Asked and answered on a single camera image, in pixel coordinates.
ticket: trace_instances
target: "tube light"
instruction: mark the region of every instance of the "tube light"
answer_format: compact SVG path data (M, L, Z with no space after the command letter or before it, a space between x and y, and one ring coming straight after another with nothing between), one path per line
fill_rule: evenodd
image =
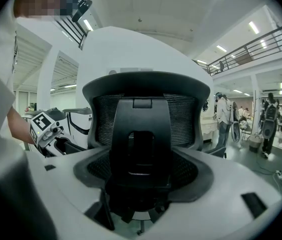
M263 46L263 49L267 48L267 44L264 40L261 40L260 43Z
M71 87L76 87L76 86L77 86L76 84L72 84L72 85L67 85L64 88L71 88Z
M68 38L68 35L66 32L62 31L62 33Z
M205 61L202 61L202 60L199 60L199 59L197 59L196 61L199 62L199 63L202 63L202 64L207 64Z
M250 25L250 27L253 29L254 33L259 34L260 31L258 30L258 28L256 27L256 25L253 23L253 21L250 21L250 22L249 22L249 25Z
M220 45L217 45L216 47L219 48L221 51L224 51L225 53L227 52L227 50L221 47Z
M83 22L84 22L84 24L86 25L86 27L87 27L88 30L93 31L93 29L92 29L90 23L89 23L86 19L85 19Z

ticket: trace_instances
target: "railing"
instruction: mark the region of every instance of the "railing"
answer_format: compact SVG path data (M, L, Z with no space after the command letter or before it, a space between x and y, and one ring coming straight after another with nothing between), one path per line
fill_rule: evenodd
M266 33L233 50L210 64L196 61L211 76L234 69L240 65L282 52L282 27Z
M89 31L85 31L78 22L73 22L71 16L56 20L56 23L64 30L72 41L77 42L78 47L82 50L84 40Z

